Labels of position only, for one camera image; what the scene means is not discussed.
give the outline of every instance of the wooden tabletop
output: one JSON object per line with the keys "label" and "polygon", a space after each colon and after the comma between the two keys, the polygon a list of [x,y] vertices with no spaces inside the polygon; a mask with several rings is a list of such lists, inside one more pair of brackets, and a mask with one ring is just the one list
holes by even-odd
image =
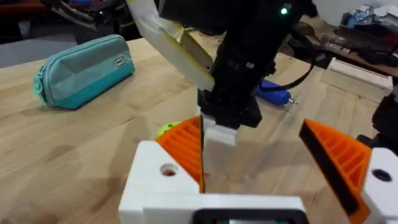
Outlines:
{"label": "wooden tabletop", "polygon": [[[216,41],[195,38],[214,55]],[[197,89],[144,39],[129,47],[133,76],[76,111],[48,110],[32,94],[43,61],[0,69],[0,223],[118,223],[137,144],[197,107]],[[282,54],[276,64],[271,79],[281,84],[309,67]],[[210,175],[209,192],[299,195],[311,223],[345,223],[299,129],[309,118],[354,137],[374,136],[377,104],[322,83],[323,72],[314,69],[291,90],[298,105],[259,100],[260,125],[241,128],[228,173]]]}

